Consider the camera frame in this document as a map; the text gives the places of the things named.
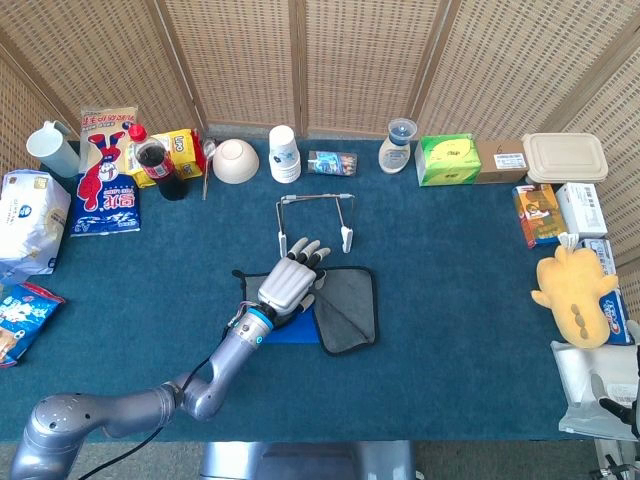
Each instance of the small package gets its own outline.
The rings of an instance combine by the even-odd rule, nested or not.
[[[45,320],[64,303],[32,283],[16,285],[0,304],[0,367],[12,367],[35,340]]]
[[[614,275],[616,273],[616,264],[611,251],[611,242],[603,238],[586,238],[578,243],[580,247],[590,248],[598,256],[602,270],[605,275]]]
[[[476,140],[482,163],[474,183],[516,183],[529,170],[520,140]]]
[[[616,288],[602,297],[600,299],[600,308],[604,312],[611,329],[607,343],[612,345],[629,345],[633,343],[633,339],[627,331],[629,315],[620,290]]]
[[[309,151],[307,171],[324,175],[352,176],[356,174],[358,155],[343,152]]]
[[[592,183],[565,183],[556,196],[569,233],[576,233],[581,239],[607,234],[596,187]]]
[[[138,190],[123,154],[137,113],[136,107],[82,111],[71,236],[140,230]]]
[[[176,173],[182,180],[202,175],[205,159],[195,130],[186,128],[151,136],[162,142],[164,148],[171,154]],[[129,144],[125,152],[125,163],[127,174],[133,177],[138,187],[145,188],[156,184],[138,163],[133,154],[133,144]]]
[[[481,167],[470,133],[422,137],[415,159],[421,187],[473,183]]]
[[[567,231],[551,185],[515,187],[513,200],[529,248],[558,243],[558,235]]]
[[[0,198],[0,284],[51,273],[71,196],[45,172],[16,170],[4,176]]]

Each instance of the cardboard box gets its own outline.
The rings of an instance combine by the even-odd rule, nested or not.
[[[578,243],[578,245],[584,248],[590,248],[596,253],[605,275],[614,275],[616,273],[616,264],[613,260],[613,252],[611,251],[611,242],[609,242],[609,240],[587,238]]]
[[[415,160],[420,186],[473,183],[481,165],[470,133],[422,137]]]
[[[600,238],[607,234],[607,225],[592,183],[565,183],[557,192],[558,205],[569,228],[583,238]]]
[[[627,331],[627,309],[622,294],[617,288],[600,299],[600,308],[609,322],[611,334],[607,343],[612,345],[629,345],[631,335]]]
[[[474,183],[516,183],[529,167],[520,140],[476,140],[482,167]]]
[[[553,189],[548,183],[515,187],[513,200],[529,248],[558,243],[558,235],[567,231]]]

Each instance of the white pitcher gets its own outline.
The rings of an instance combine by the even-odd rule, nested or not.
[[[64,139],[70,133],[57,120],[46,121],[40,130],[27,139],[27,151],[61,177],[74,177],[78,174],[80,157]]]

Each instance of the robotic arm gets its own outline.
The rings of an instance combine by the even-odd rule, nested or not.
[[[299,240],[276,264],[259,289],[260,303],[232,319],[227,336],[209,357],[211,382],[185,373],[159,387],[121,397],[80,393],[47,397],[31,412],[10,479],[67,478],[85,438],[97,428],[120,438],[168,424],[177,409],[198,421],[213,418],[235,375],[273,329],[273,321],[312,302],[308,290],[316,279],[313,268],[330,250],[318,249],[318,241],[304,248],[306,243],[306,238]]]

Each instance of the snack bag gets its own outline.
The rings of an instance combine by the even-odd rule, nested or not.
[[[0,284],[53,272],[71,196],[45,172],[14,170],[0,198]]]
[[[176,167],[176,173],[180,179],[199,177],[204,170],[204,153],[200,146],[198,132],[185,128],[173,132],[151,135],[164,145],[171,154],[171,161]],[[133,153],[133,144],[130,143],[125,151],[125,164],[127,174],[131,175],[140,188],[151,187],[156,184],[142,169]]]
[[[16,285],[0,304],[0,367],[14,366],[64,299],[32,283]]]
[[[80,173],[71,236],[140,230],[138,191],[124,151],[137,107],[83,110]]]

